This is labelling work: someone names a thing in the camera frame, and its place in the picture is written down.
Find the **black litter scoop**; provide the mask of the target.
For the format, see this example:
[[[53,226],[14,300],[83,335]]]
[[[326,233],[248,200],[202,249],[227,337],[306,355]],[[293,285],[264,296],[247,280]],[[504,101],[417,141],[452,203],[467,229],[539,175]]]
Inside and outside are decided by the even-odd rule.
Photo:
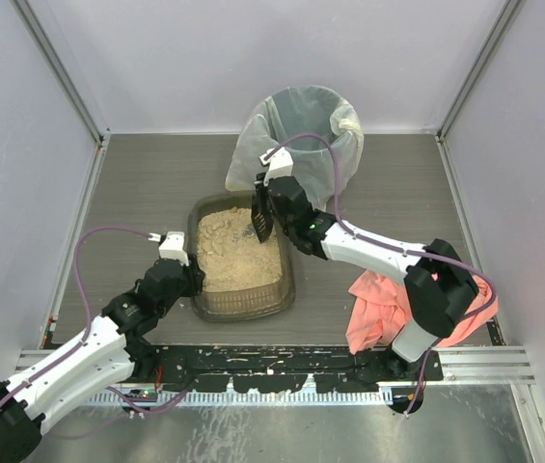
[[[254,195],[252,197],[251,222],[259,242],[264,243],[271,235],[274,220],[268,208],[268,202],[266,205],[254,204],[253,198]]]

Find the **grey plastic litter box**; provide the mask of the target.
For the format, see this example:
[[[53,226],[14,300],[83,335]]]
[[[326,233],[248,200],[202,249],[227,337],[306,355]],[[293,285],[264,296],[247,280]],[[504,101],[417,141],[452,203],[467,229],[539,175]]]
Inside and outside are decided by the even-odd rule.
[[[197,255],[197,227],[203,217],[234,206],[251,210],[251,200],[250,192],[224,193],[199,199],[188,217],[188,252]],[[197,316],[214,322],[241,321],[278,313],[292,304],[295,282],[290,246],[277,225],[273,227],[271,236],[275,236],[280,245],[281,279],[271,285],[239,291],[207,292],[203,289],[200,295],[191,297],[192,310]]]

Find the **bin with white bag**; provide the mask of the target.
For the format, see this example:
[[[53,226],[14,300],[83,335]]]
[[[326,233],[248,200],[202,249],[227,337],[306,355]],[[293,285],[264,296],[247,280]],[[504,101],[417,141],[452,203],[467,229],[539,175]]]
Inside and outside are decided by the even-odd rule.
[[[253,110],[238,136],[225,187],[252,190],[264,170],[259,157],[284,144],[292,174],[313,207],[324,210],[356,174],[364,142],[358,114],[341,95],[315,85],[288,87]]]

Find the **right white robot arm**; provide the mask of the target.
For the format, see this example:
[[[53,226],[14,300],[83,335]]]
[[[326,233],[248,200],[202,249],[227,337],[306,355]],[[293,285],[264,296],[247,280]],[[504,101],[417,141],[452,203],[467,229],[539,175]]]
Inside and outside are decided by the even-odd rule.
[[[452,334],[478,295],[468,265],[448,242],[404,244],[356,228],[314,208],[292,176],[257,175],[252,222],[260,241],[278,229],[304,255],[353,264],[404,287],[411,318],[385,357],[394,379],[415,375],[427,350]]]

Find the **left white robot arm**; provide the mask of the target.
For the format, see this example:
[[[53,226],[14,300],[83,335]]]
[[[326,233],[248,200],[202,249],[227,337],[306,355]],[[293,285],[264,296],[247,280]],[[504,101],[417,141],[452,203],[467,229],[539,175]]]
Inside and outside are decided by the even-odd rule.
[[[21,462],[66,414],[101,390],[155,367],[145,336],[182,297],[201,292],[193,254],[158,259],[114,297],[81,334],[41,361],[0,379],[0,462]]]

